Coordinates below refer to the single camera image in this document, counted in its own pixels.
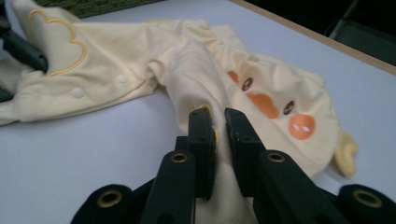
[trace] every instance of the table surface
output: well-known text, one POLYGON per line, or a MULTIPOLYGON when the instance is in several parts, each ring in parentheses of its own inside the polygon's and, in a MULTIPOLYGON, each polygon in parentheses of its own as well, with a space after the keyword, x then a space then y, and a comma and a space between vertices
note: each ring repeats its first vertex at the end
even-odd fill
MULTIPOLYGON (((323 76, 342 127, 360 152, 355 175, 343 177, 330 165, 315 182, 333 193, 358 183, 396 201, 396 76, 227 0, 168 0, 84 21, 152 19, 227 24, 251 52, 323 76)), ((2 126, 1 222, 70 223, 94 190, 108 184, 136 189, 154 177, 179 135, 174 108, 161 88, 89 114, 2 126)))

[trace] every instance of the black clamp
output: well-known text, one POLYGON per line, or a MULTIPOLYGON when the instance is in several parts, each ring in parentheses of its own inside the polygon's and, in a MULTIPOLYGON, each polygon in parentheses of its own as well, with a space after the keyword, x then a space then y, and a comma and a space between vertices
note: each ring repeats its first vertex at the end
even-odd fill
MULTIPOLYGON (((225 110, 233 168, 244 197, 253 198, 261 224, 396 223, 396 203, 382 193, 349 185, 335 196, 318 188, 286 153, 267 150, 244 113, 225 110)), ((208 111, 189 117, 189 136, 163 157, 155 179, 131 191, 98 189, 72 224, 187 224, 195 221, 195 198, 210 200, 216 135, 208 111)))
MULTIPOLYGON (((47 72, 48 63, 44 54, 11 30, 4 0, 0 0, 0 38, 3 39, 3 49, 20 63, 47 72)), ((0 103, 12 98, 13 94, 0 86, 0 103)))

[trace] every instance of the cloth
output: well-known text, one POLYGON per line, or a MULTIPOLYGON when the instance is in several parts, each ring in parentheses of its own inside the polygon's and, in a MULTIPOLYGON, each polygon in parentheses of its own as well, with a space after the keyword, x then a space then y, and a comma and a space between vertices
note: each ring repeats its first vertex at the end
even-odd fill
POLYGON ((244 112, 267 148, 288 153, 312 178, 347 145, 338 145, 342 129, 323 78, 249 52, 229 26, 203 20, 82 22, 31 0, 12 3, 28 38, 47 56, 49 71, 0 64, 0 71, 18 77, 3 81, 15 97, 0 104, 0 123, 66 118, 163 85, 187 134, 189 113, 208 106, 218 155, 212 198, 197 202, 198 224, 257 222, 234 177, 226 107, 244 112))

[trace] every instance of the white snap button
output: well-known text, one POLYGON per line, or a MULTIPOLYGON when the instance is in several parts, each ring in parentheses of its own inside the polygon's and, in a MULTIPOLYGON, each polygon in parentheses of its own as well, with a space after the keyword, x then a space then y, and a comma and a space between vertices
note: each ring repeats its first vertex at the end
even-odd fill
POLYGON ((84 96, 84 91, 80 88, 74 88, 72 90, 72 95, 76 99, 81 99, 84 96))
POLYGON ((119 76, 119 77, 117 77, 117 81, 118 81, 120 84, 125 84, 125 83, 128 82, 128 77, 126 77, 126 76, 119 76))

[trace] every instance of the yellow stitching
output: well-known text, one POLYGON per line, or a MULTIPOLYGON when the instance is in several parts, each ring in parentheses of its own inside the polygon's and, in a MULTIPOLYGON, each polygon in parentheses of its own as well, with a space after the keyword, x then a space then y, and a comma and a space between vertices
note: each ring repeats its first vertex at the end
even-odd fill
POLYGON ((32 10, 30 12, 30 14, 29 14, 30 36, 32 38, 32 42, 35 43, 35 35, 34 35, 33 29, 32 29, 32 19, 33 19, 33 16, 35 14, 41 15, 44 18, 44 21, 46 23, 57 22, 57 23, 62 24, 64 27, 66 27, 69 30, 69 32, 70 32, 70 43, 79 45, 81 47, 81 50, 82 50, 81 57, 74 64, 72 64, 71 66, 69 66, 69 67, 67 67, 65 69, 62 69, 62 70, 59 70, 59 71, 54 71, 54 72, 50 73, 48 76, 49 77, 53 77, 53 76, 60 75, 62 73, 65 73, 67 71, 72 70, 73 68, 75 68, 79 64, 81 64, 82 61, 84 61, 85 57, 87 56, 87 47, 85 46, 85 44, 82 41, 76 39, 76 31, 73 28, 73 26, 71 26, 70 23, 68 23, 67 21, 64 21, 64 20, 59 19, 59 18, 49 19, 48 15, 44 11, 41 11, 39 9, 32 10))

